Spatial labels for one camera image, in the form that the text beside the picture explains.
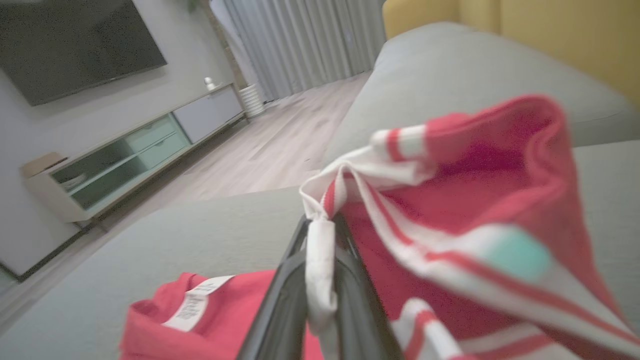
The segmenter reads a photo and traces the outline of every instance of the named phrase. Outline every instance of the cabinet door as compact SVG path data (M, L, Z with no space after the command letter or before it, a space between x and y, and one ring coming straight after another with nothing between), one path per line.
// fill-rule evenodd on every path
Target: cabinet door
M191 102L173 114L191 143L197 143L241 112L242 107L230 86Z

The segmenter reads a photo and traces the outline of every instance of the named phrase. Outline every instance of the wooden floor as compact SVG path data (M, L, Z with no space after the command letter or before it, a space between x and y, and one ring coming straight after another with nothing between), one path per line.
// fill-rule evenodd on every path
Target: wooden floor
M369 73L272 102L180 160L22 284L0 291L0 334L82 261L140 218L168 206L298 186L319 172L332 134Z

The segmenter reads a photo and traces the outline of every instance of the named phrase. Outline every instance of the television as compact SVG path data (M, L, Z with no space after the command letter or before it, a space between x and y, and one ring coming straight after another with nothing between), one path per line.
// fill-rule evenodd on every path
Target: television
M0 0L0 67L32 106L163 65L131 0Z

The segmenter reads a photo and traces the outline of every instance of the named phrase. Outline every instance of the white care tag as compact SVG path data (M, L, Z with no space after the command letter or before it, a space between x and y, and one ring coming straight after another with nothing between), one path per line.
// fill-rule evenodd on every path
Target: white care tag
M163 325L173 327L180 331L191 331L207 309L209 294L216 291L233 276L234 275L212 277L185 292L182 304L178 307L175 314L164 322Z

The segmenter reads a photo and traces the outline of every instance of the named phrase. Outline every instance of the white ribbed plant pot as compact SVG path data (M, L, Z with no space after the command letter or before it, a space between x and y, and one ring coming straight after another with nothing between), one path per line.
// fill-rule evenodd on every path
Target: white ribbed plant pot
M255 117L264 113L264 103L260 98L260 94L258 94L258 88L255 84L240 90L240 97L242 97L247 117Z

